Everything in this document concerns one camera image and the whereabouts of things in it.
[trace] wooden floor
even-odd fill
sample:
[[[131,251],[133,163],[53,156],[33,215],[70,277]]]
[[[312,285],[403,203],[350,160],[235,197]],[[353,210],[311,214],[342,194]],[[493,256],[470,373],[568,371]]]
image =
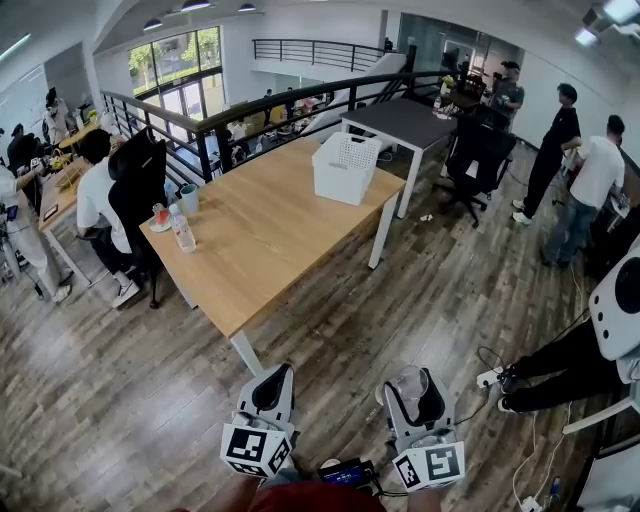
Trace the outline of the wooden floor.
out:
[[[513,174],[526,180],[534,153],[516,149]],[[406,175],[408,155],[386,168]],[[480,345],[506,362],[553,338],[586,307],[581,263],[543,267],[538,248],[555,221],[551,188],[529,228],[515,225],[510,202],[525,188],[507,175],[478,229],[462,208],[438,213],[431,192],[440,165],[425,159],[404,220],[394,219],[385,260],[367,267],[375,226],[351,239],[249,331],[265,365],[295,368],[296,455],[307,469],[327,458],[371,459],[388,489],[399,490],[376,385],[408,364],[430,368],[457,400],[458,418],[485,395]],[[432,213],[430,222],[420,217]],[[91,276],[103,270],[88,246],[61,233]],[[191,311],[166,275],[160,310],[148,297],[121,311],[107,278],[74,289],[62,306],[36,300],[29,282],[0,289],[0,462],[28,478],[0,479],[15,511],[196,510],[225,485],[218,458],[222,425],[250,375],[221,334]],[[495,402],[459,427],[467,478],[449,488],[445,510],[518,510],[511,476],[532,450],[532,417],[500,413]],[[601,407],[575,403],[572,419]],[[538,450],[517,479],[522,498],[541,485],[566,408],[540,413]],[[566,499],[590,449],[593,430],[566,438],[551,475]],[[388,498],[403,510],[405,498]]]

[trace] plastic water bottle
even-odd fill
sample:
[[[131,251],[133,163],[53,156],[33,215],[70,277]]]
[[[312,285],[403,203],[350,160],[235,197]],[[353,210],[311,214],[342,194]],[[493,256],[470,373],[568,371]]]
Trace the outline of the plastic water bottle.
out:
[[[172,204],[169,207],[169,212],[171,213],[169,222],[173,232],[176,234],[180,249],[183,252],[193,252],[196,248],[196,239],[193,237],[187,218],[180,211],[180,207],[177,204]]]
[[[173,191],[170,183],[165,183],[164,184],[164,195],[167,198],[167,204],[169,206],[171,206],[173,203],[177,203],[178,202],[178,196],[176,196],[176,194]]]
[[[433,102],[433,113],[437,114],[440,112],[440,105],[442,105],[442,98],[440,95],[436,98],[436,101]]]

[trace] dark gray table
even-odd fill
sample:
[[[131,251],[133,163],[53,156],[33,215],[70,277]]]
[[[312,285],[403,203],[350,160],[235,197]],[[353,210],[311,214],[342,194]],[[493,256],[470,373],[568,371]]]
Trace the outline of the dark gray table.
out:
[[[407,184],[398,208],[400,218],[407,213],[425,150],[447,137],[456,129],[457,124],[455,119],[438,119],[431,108],[404,98],[342,114],[343,132],[348,132],[349,126],[355,126],[413,150]]]

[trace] tree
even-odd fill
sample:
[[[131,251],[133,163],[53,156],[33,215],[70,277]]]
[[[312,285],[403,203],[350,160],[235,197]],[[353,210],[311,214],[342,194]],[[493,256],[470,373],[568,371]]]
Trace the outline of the tree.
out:
[[[197,39],[200,46],[200,61],[205,64],[211,63],[213,66],[219,65],[220,37],[218,27],[200,30]],[[182,60],[195,61],[196,58],[196,37],[192,37],[187,49],[182,53]]]
[[[149,86],[149,67],[151,66],[151,45],[145,44],[131,50],[129,54],[129,70],[140,72],[144,77],[144,86]]]

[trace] power strip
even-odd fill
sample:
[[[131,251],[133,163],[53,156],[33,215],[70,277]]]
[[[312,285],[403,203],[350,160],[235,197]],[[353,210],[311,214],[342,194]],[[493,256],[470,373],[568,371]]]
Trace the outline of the power strip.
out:
[[[533,496],[527,497],[520,505],[523,512],[542,512],[542,507]]]
[[[488,372],[481,373],[476,378],[476,382],[478,383],[478,387],[480,389],[484,389],[489,386],[493,386],[496,382],[499,381],[499,377],[504,370],[502,366],[498,366],[493,370],[489,370]]]

